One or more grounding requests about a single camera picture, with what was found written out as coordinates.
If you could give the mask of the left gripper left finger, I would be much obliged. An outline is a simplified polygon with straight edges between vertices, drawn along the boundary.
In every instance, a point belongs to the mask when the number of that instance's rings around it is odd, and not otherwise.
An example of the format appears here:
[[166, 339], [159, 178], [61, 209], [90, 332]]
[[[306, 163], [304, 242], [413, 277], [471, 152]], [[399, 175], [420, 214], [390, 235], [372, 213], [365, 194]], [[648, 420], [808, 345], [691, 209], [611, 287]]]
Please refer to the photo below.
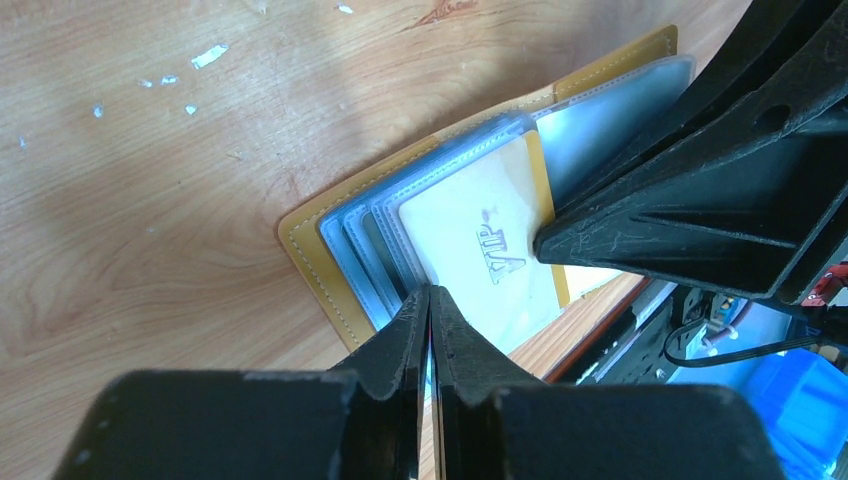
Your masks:
[[323, 371], [136, 370], [97, 396], [59, 479], [407, 479], [418, 467], [428, 287]]

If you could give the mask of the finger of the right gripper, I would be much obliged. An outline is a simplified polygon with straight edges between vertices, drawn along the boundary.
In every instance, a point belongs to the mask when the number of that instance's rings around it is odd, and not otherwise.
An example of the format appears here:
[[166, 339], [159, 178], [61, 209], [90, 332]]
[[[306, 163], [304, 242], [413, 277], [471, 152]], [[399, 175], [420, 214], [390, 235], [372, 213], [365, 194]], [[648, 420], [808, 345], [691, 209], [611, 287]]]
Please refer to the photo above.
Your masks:
[[534, 248], [545, 263], [802, 302], [847, 256], [846, 3], [751, 3]]

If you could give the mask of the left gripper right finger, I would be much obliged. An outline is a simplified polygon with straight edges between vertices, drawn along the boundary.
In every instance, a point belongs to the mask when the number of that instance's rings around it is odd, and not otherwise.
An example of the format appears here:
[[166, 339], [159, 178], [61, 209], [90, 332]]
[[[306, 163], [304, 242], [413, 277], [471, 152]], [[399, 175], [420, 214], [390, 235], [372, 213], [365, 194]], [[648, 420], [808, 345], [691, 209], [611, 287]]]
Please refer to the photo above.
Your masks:
[[754, 410], [717, 385], [549, 385], [432, 286], [440, 479], [780, 479]]

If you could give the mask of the yellow leather card holder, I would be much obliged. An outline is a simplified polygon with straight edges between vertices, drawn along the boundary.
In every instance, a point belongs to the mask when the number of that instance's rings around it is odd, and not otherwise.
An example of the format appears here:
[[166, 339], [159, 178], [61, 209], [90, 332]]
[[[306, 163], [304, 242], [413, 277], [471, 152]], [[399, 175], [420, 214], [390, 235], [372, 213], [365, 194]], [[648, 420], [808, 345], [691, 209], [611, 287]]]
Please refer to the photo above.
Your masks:
[[662, 28], [534, 93], [503, 102], [402, 150], [285, 217], [280, 239], [350, 348], [386, 327], [432, 284], [399, 205], [527, 131], [538, 133], [554, 215], [689, 86], [694, 57]]

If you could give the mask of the gold VIP card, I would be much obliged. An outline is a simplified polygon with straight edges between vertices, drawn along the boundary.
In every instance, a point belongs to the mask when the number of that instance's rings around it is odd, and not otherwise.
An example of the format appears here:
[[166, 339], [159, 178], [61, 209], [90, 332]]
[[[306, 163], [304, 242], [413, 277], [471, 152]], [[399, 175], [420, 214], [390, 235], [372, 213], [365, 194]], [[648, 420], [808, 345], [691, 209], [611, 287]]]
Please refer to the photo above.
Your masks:
[[554, 205], [534, 130], [402, 202], [398, 215], [429, 282], [504, 353], [620, 274], [535, 257], [533, 239]]

